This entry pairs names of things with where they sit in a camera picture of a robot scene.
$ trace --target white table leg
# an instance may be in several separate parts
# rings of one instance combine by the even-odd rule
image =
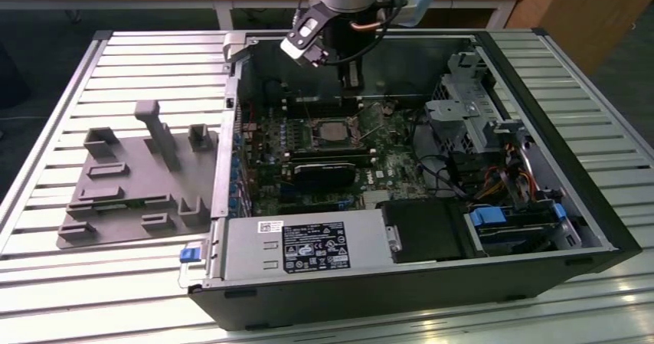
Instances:
[[[233,30],[232,7],[232,1],[216,1],[213,3],[220,30]]]
[[[506,26],[515,4],[515,0],[502,1],[499,3],[499,7],[492,11],[492,15],[490,15],[488,25],[486,25],[486,28],[498,29]]]

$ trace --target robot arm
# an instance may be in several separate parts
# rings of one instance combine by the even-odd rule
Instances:
[[[319,0],[295,22],[281,50],[300,64],[335,66],[344,92],[360,91],[362,57],[379,44],[390,24],[414,26],[430,3],[431,0]],[[325,48],[335,51],[335,57]]]

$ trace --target metal slat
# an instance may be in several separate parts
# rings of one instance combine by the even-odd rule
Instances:
[[[104,49],[104,55],[139,55],[139,54],[223,54],[223,44],[193,45],[112,45]]]
[[[224,86],[165,87],[163,89],[115,89],[84,91],[80,103],[103,103],[116,101],[165,100],[221,98]]]
[[[528,41],[496,41],[499,49],[543,49],[544,45],[539,40],[528,40]]]
[[[59,236],[56,231],[13,234],[9,238],[9,241],[6,242],[6,246],[4,247],[2,255],[59,253],[60,249],[55,244],[57,237]],[[124,242],[120,244],[120,247],[153,247],[157,245],[175,244],[177,246],[179,253],[185,243],[191,241],[200,241],[205,237],[205,234],[188,234],[176,237]],[[100,244],[97,246],[87,248],[87,251],[111,251],[115,248],[116,246],[112,244]]]
[[[221,74],[223,64],[161,64],[157,66],[97,67],[92,77],[173,76]]]
[[[654,186],[608,188],[602,190],[612,207],[654,203]]]
[[[184,86],[215,86],[224,85],[227,75],[199,74],[197,76],[159,77],[113,77],[92,78],[85,85],[87,90],[100,89],[139,89],[148,87],[184,87]]]
[[[184,35],[224,35],[227,31],[113,31],[112,36],[184,36]]]
[[[77,104],[72,116],[123,116],[133,114],[136,101],[121,103],[88,103]],[[159,112],[167,113],[201,113],[224,110],[224,100],[183,100],[163,101],[159,103]]]
[[[622,131],[612,124],[598,126],[567,126],[558,129],[566,140],[622,137]]]
[[[554,58],[508,58],[508,62],[515,68],[562,67],[560,62]]]
[[[591,178],[599,188],[654,185],[654,171],[651,169],[592,172]]]
[[[579,155],[611,154],[616,152],[635,152],[634,143],[628,139],[584,139],[568,141],[572,152]]]
[[[562,67],[516,68],[520,78],[531,77],[568,77],[568,71]]]
[[[544,100],[538,103],[547,114],[599,112],[599,107],[590,99]],[[516,113],[516,109],[510,102],[503,101],[503,106],[510,113]]]
[[[221,44],[223,34],[215,35],[160,35],[113,36],[109,45],[159,45],[159,44]]]
[[[104,55],[97,62],[97,66],[192,63],[224,63],[224,56],[223,54]]]
[[[504,51],[503,55],[507,58],[542,58],[551,57],[551,52],[547,49],[520,49],[515,51]]]
[[[506,93],[500,88],[495,88],[495,93],[500,100],[508,100]],[[588,94],[580,87],[560,89],[532,89],[534,99],[540,100],[566,100],[566,99],[590,99]]]
[[[47,256],[0,260],[0,271],[39,270],[48,267],[88,266],[91,264],[127,260],[151,260],[155,258],[179,257],[179,253],[179,244],[141,247],[136,250],[111,249],[104,251],[56,251]]]

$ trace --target white sticker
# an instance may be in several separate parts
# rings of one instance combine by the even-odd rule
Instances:
[[[281,220],[260,221],[257,231],[259,233],[279,233],[283,226],[284,222]]]

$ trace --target blue latch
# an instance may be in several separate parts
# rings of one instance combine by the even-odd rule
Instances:
[[[189,262],[200,262],[200,247],[184,248],[180,252],[180,262],[187,264]]]
[[[563,205],[562,204],[554,204],[554,213],[555,213],[555,216],[559,218],[559,220],[563,220],[566,218],[566,213],[564,213],[564,209],[563,209]]]
[[[470,219],[475,227],[484,224],[506,223],[507,219],[503,216],[502,208],[490,206],[487,208],[475,208],[470,213]]]

